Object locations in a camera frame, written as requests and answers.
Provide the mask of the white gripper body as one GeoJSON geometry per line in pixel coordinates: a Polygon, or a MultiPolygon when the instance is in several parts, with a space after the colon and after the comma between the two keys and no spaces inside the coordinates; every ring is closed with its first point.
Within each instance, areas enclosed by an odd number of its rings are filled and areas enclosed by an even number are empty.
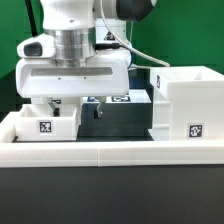
{"type": "Polygon", "coordinates": [[[123,96],[129,91],[125,50],[99,50],[81,67],[56,63],[54,38],[41,34],[17,47],[16,88],[23,98],[123,96]]]}

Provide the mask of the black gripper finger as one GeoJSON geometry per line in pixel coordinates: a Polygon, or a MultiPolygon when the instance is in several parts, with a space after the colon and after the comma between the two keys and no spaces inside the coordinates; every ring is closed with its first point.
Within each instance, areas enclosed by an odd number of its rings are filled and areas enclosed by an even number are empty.
{"type": "Polygon", "coordinates": [[[106,103],[106,98],[105,97],[100,97],[99,98],[99,104],[94,109],[94,117],[96,119],[98,119],[102,116],[102,114],[103,114],[102,109],[103,109],[103,106],[104,106],[105,103],[106,103]]]}
{"type": "Polygon", "coordinates": [[[60,117],[60,108],[56,106],[55,101],[52,98],[47,98],[48,105],[53,111],[54,117],[60,117]]]}

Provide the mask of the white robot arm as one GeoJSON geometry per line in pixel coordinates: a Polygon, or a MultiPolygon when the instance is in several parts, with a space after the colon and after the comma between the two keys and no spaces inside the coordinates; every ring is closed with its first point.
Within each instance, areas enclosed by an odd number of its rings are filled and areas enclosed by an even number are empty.
{"type": "Polygon", "coordinates": [[[43,33],[17,47],[16,87],[24,98],[94,97],[129,92],[128,69],[136,52],[126,23],[139,22],[157,0],[40,0],[43,33]]]}

